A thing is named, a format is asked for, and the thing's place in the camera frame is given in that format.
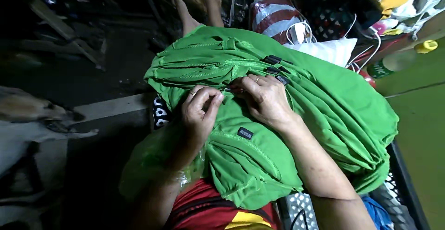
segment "white pillow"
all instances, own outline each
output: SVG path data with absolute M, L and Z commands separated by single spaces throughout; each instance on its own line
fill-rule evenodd
M 285 47 L 303 52 L 319 59 L 331 62 L 340 67 L 345 67 L 349 62 L 351 53 L 357 43 L 357 39 L 340 39 L 327 42 L 312 42 L 290 45 L 284 44 Z

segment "red shirt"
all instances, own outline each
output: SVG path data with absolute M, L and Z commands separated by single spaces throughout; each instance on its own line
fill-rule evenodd
M 258 210 L 237 208 L 223 199 L 213 183 L 200 179 L 180 193 L 164 229 L 242 229 L 242 226 L 270 226 L 277 229 L 278 216 L 269 203 Z

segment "yellow graphic on shirt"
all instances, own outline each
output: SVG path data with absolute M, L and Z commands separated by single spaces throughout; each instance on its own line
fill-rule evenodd
M 243 229 L 272 229 L 270 224 L 256 214 L 238 212 L 224 229 L 243 230 Z

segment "yellow bottle cap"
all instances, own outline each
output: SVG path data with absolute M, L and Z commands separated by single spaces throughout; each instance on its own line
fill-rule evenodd
M 414 48 L 415 48 L 416 52 L 418 52 L 420 54 L 426 54 L 426 53 L 433 51 L 438 46 L 439 46 L 439 44 L 437 44 L 436 41 L 428 40 L 428 41 L 425 41 L 424 43 L 415 45 Z

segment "red and white plastic bag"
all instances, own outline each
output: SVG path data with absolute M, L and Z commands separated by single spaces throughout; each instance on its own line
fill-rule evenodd
M 251 5 L 252 31 L 272 37 L 282 45 L 288 43 L 287 29 L 298 22 L 303 22 L 303 18 L 289 0 L 260 0 Z

